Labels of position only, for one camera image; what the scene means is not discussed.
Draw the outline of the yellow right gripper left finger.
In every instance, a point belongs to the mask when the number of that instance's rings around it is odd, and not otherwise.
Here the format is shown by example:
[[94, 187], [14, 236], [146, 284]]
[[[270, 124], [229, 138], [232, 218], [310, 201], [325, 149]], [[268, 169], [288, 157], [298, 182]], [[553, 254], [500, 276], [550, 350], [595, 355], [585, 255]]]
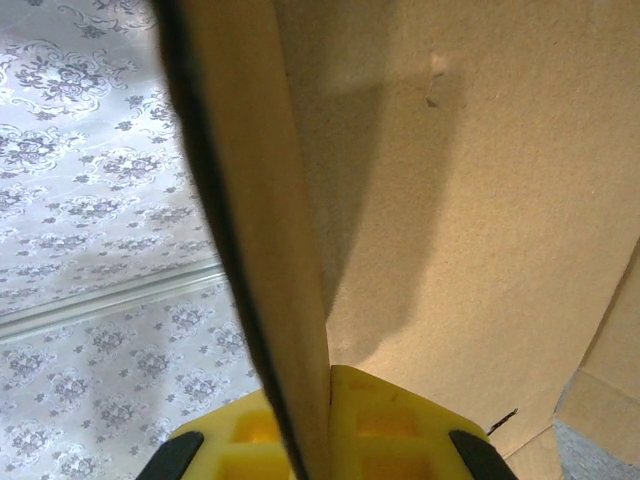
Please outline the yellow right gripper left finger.
[[295, 477], [263, 391], [180, 426], [144, 466], [145, 480], [289, 480]]

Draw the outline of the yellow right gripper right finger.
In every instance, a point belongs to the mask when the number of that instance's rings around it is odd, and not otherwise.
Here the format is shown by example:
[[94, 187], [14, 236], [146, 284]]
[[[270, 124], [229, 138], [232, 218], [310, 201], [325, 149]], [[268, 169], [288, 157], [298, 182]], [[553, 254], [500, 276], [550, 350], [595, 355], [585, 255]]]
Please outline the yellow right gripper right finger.
[[333, 479], [499, 480], [514, 472], [473, 421], [354, 367], [331, 367]]

